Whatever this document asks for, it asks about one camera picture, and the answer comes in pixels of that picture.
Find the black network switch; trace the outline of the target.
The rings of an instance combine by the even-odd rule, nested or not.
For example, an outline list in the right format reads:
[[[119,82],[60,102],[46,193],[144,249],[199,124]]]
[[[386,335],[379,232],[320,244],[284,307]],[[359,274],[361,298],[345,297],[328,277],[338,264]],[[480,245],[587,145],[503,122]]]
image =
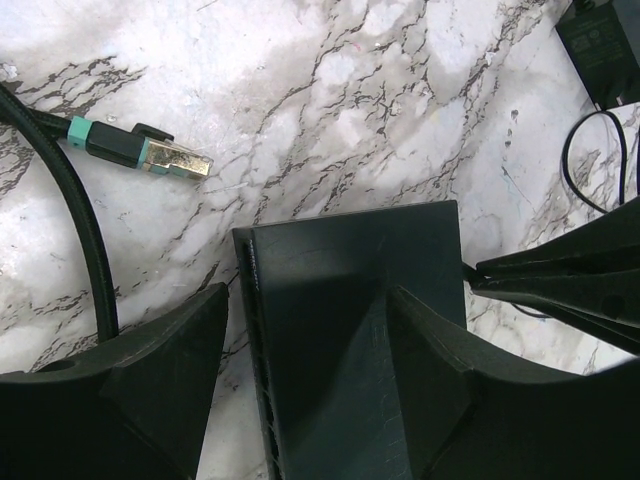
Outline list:
[[[466,322],[453,201],[237,228],[268,473],[407,479],[386,327],[401,286]]]

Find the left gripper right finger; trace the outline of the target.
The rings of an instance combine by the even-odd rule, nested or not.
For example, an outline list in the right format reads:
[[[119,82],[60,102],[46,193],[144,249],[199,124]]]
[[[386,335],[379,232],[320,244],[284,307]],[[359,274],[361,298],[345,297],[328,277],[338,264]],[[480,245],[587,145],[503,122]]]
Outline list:
[[[513,355],[403,288],[386,319],[416,479],[635,479],[639,364],[580,376]]]

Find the black power adapter with cable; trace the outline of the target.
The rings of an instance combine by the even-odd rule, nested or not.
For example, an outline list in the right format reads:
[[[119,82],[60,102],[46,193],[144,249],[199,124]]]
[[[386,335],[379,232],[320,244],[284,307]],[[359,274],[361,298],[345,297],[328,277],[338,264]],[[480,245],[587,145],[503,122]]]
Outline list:
[[[625,203],[629,147],[622,123],[612,110],[639,101],[639,2],[573,1],[556,24],[556,32],[595,107],[571,128],[561,153],[561,172],[581,201],[605,213],[575,184],[569,153],[584,123],[597,115],[608,118],[618,135],[621,153],[618,203]]]

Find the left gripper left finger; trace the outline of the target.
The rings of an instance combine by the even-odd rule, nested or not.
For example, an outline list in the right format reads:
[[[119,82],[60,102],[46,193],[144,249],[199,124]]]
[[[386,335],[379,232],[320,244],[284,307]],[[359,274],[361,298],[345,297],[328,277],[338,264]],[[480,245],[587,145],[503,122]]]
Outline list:
[[[32,372],[1,377],[4,479],[193,479],[228,288]]]

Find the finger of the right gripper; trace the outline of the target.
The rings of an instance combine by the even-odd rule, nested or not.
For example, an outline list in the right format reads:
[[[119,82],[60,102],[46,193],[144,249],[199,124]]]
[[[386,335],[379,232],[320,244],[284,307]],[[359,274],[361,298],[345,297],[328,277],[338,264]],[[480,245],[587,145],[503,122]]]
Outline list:
[[[541,246],[469,269],[472,291],[612,345],[639,343],[639,200]]]

